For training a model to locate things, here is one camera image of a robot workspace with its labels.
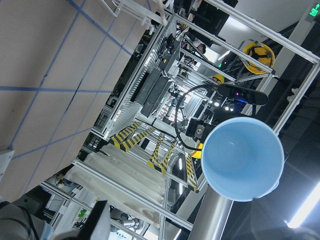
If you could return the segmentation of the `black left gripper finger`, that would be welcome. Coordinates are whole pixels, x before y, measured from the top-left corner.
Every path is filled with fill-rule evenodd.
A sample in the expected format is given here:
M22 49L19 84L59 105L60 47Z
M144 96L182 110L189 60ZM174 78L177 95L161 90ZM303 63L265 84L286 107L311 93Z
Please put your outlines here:
M78 240L108 240L110 232L110 205L107 200L100 200L94 205L76 238Z

